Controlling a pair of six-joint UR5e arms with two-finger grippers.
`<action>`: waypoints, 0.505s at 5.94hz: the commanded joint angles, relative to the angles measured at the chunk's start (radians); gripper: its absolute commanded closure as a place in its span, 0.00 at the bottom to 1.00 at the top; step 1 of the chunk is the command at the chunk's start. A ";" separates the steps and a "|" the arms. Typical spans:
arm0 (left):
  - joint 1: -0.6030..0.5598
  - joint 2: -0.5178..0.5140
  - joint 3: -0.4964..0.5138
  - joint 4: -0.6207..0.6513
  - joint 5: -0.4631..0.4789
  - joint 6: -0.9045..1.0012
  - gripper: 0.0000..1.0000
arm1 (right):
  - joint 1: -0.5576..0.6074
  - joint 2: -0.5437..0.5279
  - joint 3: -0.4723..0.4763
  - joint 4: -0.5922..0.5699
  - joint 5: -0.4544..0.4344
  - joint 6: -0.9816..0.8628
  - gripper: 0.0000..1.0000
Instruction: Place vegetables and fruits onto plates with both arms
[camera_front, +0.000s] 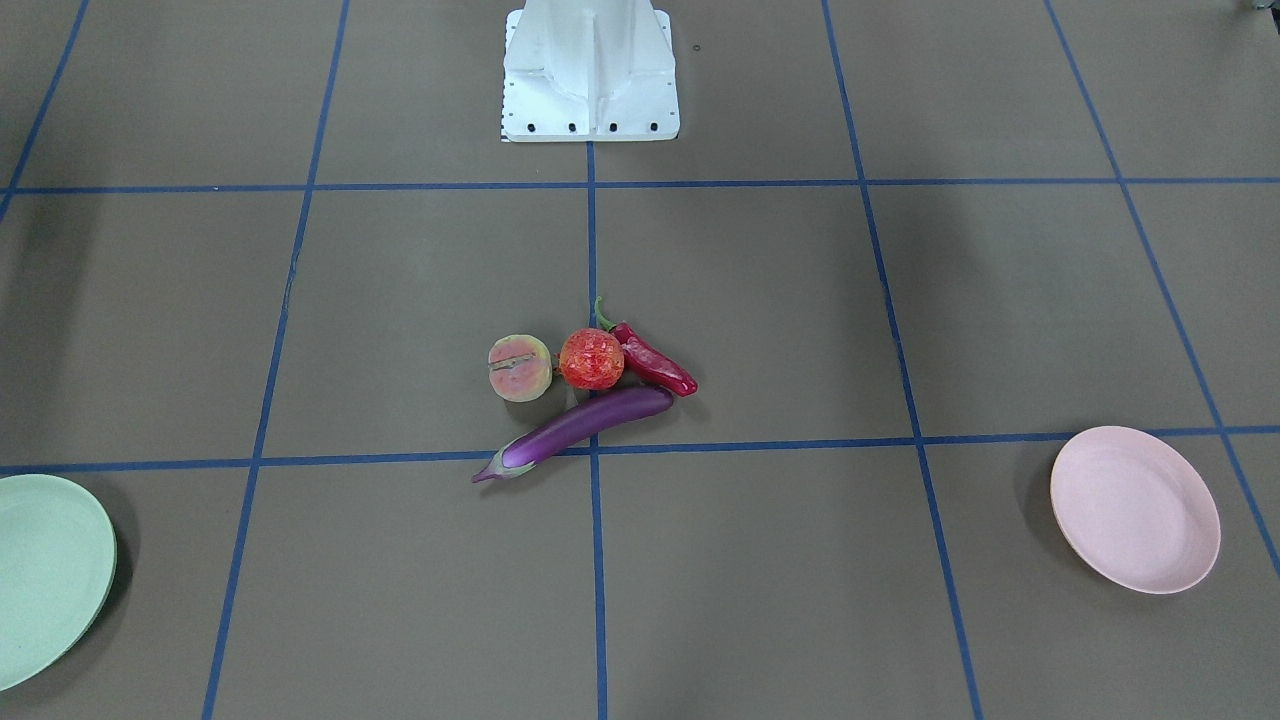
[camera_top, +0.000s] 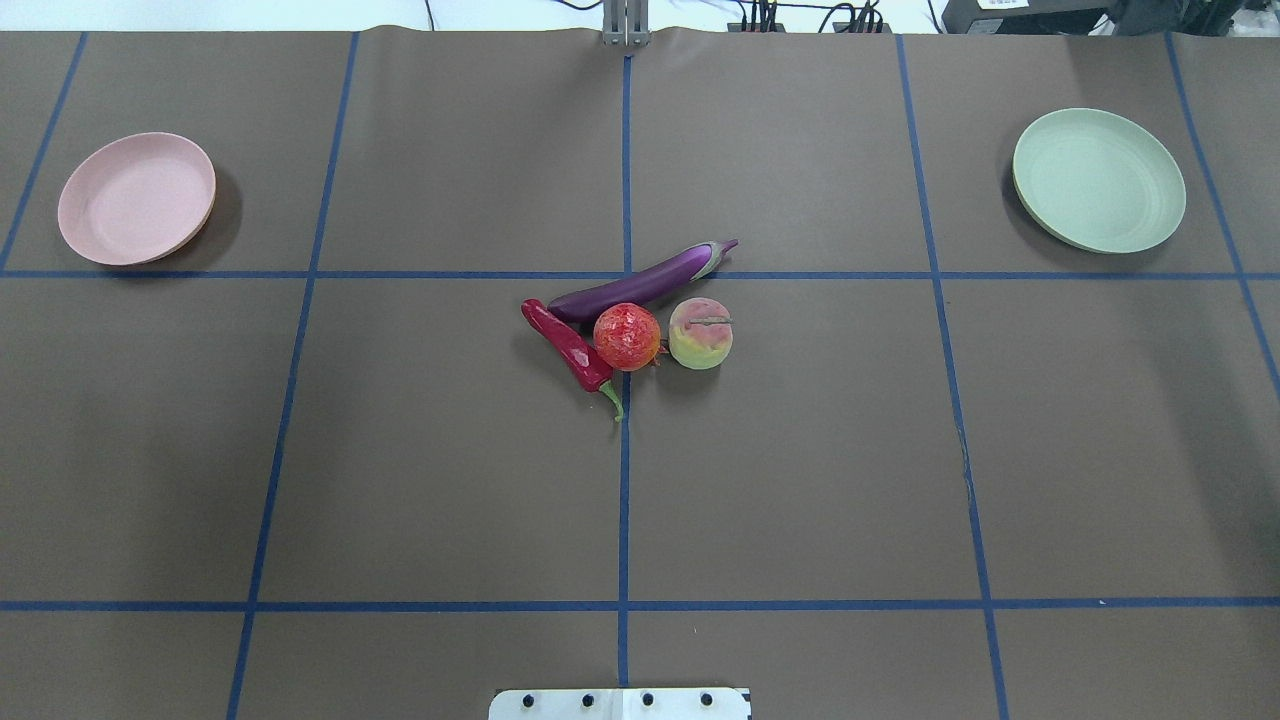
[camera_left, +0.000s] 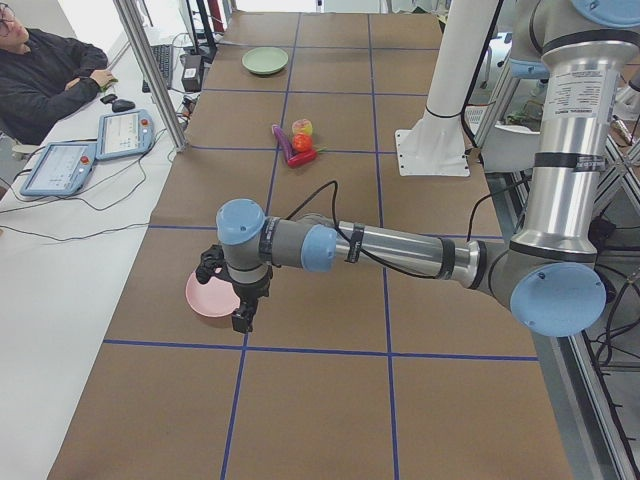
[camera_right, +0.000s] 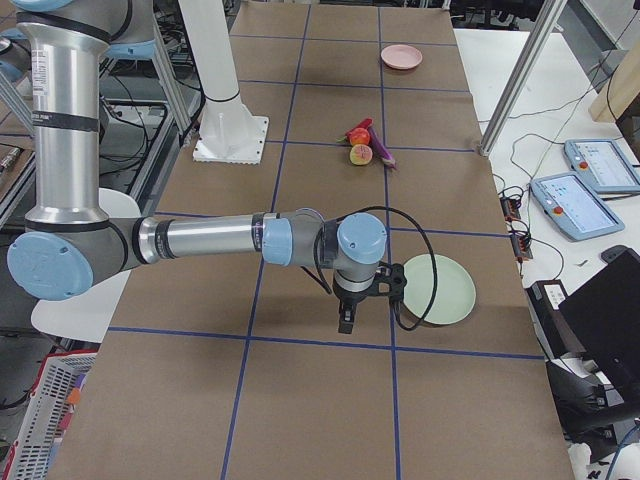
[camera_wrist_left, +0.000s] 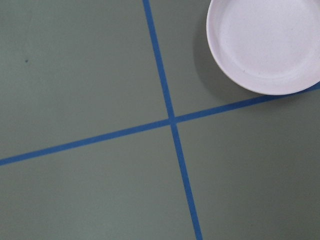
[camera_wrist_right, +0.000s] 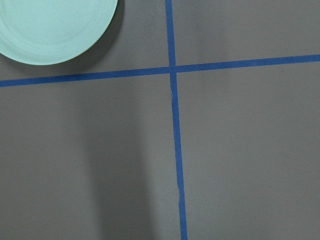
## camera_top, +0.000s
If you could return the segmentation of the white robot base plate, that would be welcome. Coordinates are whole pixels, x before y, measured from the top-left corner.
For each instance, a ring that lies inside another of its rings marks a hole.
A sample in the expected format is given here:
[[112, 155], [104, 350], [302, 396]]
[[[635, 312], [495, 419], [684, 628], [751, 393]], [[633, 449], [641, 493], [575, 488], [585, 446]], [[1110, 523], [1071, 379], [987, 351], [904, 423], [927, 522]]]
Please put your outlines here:
[[489, 719], [751, 719], [748, 689], [650, 687], [511, 689], [492, 700]]

